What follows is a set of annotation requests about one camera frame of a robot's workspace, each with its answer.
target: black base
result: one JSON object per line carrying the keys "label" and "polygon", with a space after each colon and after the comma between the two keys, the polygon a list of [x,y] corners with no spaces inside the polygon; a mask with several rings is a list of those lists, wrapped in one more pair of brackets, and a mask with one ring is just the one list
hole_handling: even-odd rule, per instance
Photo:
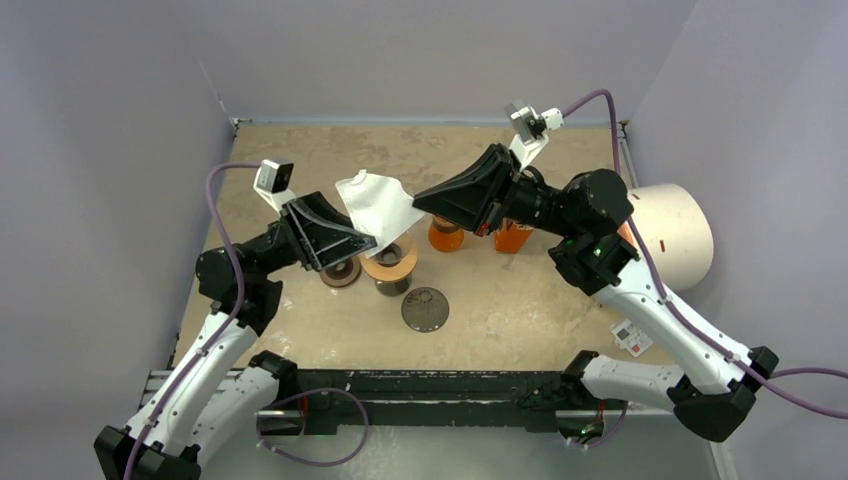
{"label": "black base", "polygon": [[[300,390],[347,389],[368,412],[371,425],[522,427],[559,432],[557,410],[595,410],[595,398],[564,394],[561,372],[458,372],[412,370],[300,370]],[[621,402],[607,402],[615,409]],[[307,435],[332,435],[339,425],[361,425],[356,405],[341,395],[309,399]],[[268,435],[285,434],[273,427]]]}
{"label": "black base", "polygon": [[[128,430],[105,427],[94,440],[94,452],[107,480],[121,480],[130,457],[135,439]],[[186,447],[179,457],[160,451],[161,444],[143,446],[136,457],[133,480],[198,480],[200,466],[197,465],[197,449]]]}
{"label": "black base", "polygon": [[[768,347],[752,348],[751,367],[764,378],[771,378],[779,359]],[[703,395],[684,376],[668,396],[674,402],[674,416],[686,428],[711,442],[723,442],[748,417],[757,401],[760,383],[745,375],[741,382],[728,385],[722,395]]]}

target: table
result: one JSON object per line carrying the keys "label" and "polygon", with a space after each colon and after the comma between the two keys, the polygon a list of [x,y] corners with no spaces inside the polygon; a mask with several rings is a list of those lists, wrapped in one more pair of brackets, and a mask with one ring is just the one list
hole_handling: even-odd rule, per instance
{"label": "table", "polygon": [[[303,127],[245,125],[231,161],[286,158],[295,164],[291,188],[320,190],[344,212],[335,182],[360,169],[398,178],[415,194],[459,173],[490,143],[509,144],[513,132],[476,127]],[[608,129],[554,132],[534,161],[547,183],[562,186],[575,174],[611,168]],[[262,233],[276,213],[252,190],[254,172],[226,173],[218,209],[234,242]],[[435,251],[427,241],[430,217],[409,231],[420,258],[412,288],[440,290],[450,303],[447,323],[419,333],[402,320],[403,295],[385,297],[363,272],[344,289],[324,285],[315,272],[298,266],[271,275],[285,287],[279,311],[235,367],[262,350],[272,350],[300,368],[407,370],[561,370],[583,349],[621,360],[669,364],[654,345],[638,359],[620,350],[609,328],[622,317],[601,308],[565,283],[546,250],[558,240],[534,232],[517,255],[495,252],[491,237],[466,234],[454,253]],[[221,245],[210,226],[205,249]],[[174,364],[185,354],[208,313],[210,300],[188,298]]]}

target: tape roll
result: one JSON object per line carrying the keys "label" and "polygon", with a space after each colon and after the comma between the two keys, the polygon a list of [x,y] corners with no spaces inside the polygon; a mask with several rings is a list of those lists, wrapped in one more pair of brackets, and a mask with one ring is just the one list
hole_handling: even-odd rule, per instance
{"label": "tape roll", "polygon": [[395,248],[400,249],[401,258],[399,261],[397,261],[397,255],[394,252],[394,258],[391,261],[382,261],[382,263],[381,253],[383,252],[371,258],[365,258],[364,255],[360,255],[362,268],[365,270],[365,273],[374,280],[387,283],[398,282],[408,277],[415,268],[415,265],[418,264],[418,246],[415,245],[415,242],[412,241],[412,237],[408,233],[404,233],[392,242],[392,245],[386,247],[384,251],[394,250]]}
{"label": "tape roll", "polygon": [[328,287],[343,288],[355,282],[361,272],[362,263],[354,257],[323,270],[319,276]]}

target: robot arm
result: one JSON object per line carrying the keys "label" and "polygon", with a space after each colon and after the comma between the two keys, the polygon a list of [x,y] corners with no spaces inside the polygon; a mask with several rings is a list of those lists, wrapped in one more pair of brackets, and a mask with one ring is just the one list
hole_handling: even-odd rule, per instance
{"label": "robot arm", "polygon": [[[244,301],[229,324],[238,297],[230,258],[223,248],[198,257],[198,290],[212,299],[212,312],[157,394],[123,428],[106,427],[97,437],[94,448],[106,478],[124,477],[135,447],[132,478],[196,479],[218,447],[256,411],[298,393],[297,365],[262,352],[228,390],[210,401],[277,313],[283,282],[270,281],[270,273],[298,262],[307,270],[321,271],[376,246],[374,237],[354,230],[350,219],[321,193],[297,197],[288,190],[292,170],[289,162],[265,160],[256,173],[254,190],[280,218],[266,232],[233,245],[244,276]],[[169,390],[170,399],[162,404]],[[160,413],[150,422],[154,409]]]}
{"label": "robot arm", "polygon": [[[646,261],[617,233],[633,213],[620,176],[599,169],[576,175],[561,190],[545,184],[527,166],[547,143],[547,131],[562,125],[561,114],[538,115],[523,104],[508,106],[507,114],[518,132],[509,148],[490,145],[466,171],[416,195],[413,206],[479,236],[505,218],[561,236],[548,254],[563,279],[624,314],[677,363],[640,365],[584,351],[563,374],[570,393],[672,411],[701,437],[725,440],[753,406],[759,383],[686,329],[663,304]],[[749,349],[685,302],[675,297],[674,304],[734,357],[766,378],[774,371],[777,357],[768,348]]]}

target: metal disc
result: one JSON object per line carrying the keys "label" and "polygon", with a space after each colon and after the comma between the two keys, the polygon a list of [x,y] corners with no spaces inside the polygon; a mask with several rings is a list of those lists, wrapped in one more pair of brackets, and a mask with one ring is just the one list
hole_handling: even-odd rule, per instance
{"label": "metal disc", "polygon": [[441,328],[448,320],[450,307],[442,292],[421,287],[406,294],[400,306],[403,321],[416,332],[428,333]]}

